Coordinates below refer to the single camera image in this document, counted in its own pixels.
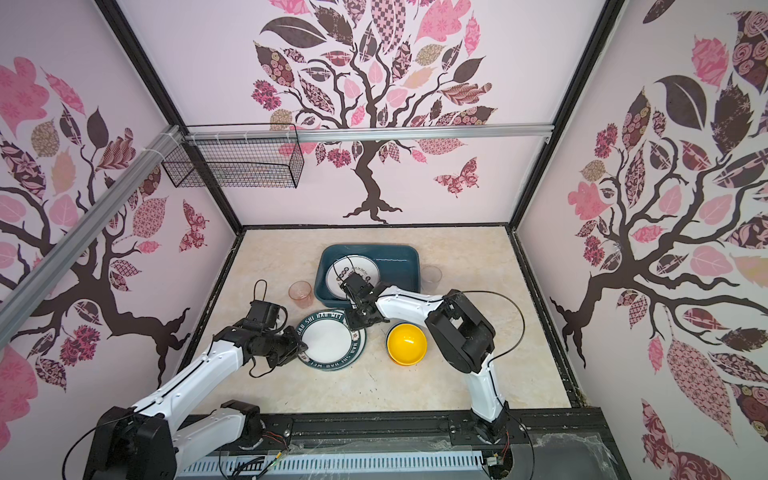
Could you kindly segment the white plate green lettered rim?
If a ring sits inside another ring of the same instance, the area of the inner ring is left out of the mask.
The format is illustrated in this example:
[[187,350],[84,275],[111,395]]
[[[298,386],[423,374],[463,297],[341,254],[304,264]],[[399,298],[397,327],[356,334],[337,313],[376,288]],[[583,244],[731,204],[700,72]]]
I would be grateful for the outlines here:
[[336,371],[352,365],[367,343],[365,329],[352,330],[345,312],[340,309],[315,312],[296,327],[307,349],[298,358],[308,367]]

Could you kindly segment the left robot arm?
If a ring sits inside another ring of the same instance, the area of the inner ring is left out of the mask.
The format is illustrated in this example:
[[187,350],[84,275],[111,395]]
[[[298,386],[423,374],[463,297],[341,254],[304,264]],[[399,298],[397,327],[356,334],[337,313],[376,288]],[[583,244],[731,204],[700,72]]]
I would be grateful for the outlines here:
[[99,419],[85,479],[174,479],[218,448],[240,439],[259,444],[265,433],[260,408],[237,400],[184,426],[192,411],[220,383],[263,357],[269,369],[307,350],[296,330],[253,329],[244,322],[214,336],[207,352],[147,397],[113,407]]

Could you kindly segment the white plate red pattern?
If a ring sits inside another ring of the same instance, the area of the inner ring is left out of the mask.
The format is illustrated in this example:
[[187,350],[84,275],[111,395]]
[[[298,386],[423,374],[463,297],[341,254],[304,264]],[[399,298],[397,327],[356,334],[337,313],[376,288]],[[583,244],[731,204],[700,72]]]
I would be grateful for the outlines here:
[[344,255],[332,262],[326,272],[325,285],[333,298],[346,299],[342,283],[352,273],[359,274],[373,286],[380,282],[380,270],[372,259],[362,255]]

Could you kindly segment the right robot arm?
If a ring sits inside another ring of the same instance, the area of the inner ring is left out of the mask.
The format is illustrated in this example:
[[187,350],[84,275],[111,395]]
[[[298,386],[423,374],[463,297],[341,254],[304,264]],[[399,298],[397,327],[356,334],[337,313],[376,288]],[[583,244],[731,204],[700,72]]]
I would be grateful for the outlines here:
[[495,329],[463,292],[453,289],[439,296],[374,286],[357,273],[346,277],[341,288],[350,302],[345,315],[353,331],[394,320],[426,328],[444,360],[465,375],[477,435],[498,441],[504,401],[491,364]]

